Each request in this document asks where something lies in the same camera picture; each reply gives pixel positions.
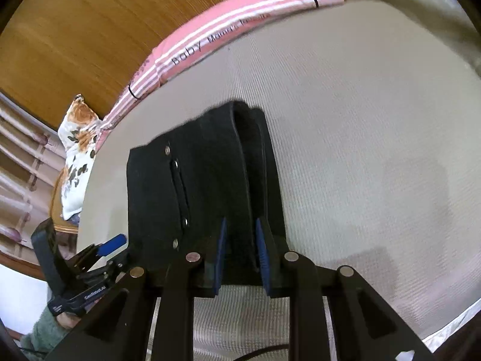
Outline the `person's left hand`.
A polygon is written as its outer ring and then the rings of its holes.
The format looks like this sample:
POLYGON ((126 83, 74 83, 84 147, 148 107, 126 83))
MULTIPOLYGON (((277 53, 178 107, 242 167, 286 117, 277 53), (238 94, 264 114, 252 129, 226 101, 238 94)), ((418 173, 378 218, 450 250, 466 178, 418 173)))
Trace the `person's left hand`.
POLYGON ((85 308, 85 314, 82 316, 75 315, 74 313, 63 312, 55 317, 56 322, 63 329, 71 330, 73 329, 83 317, 97 304, 98 300, 93 301, 91 304, 87 305, 85 308))

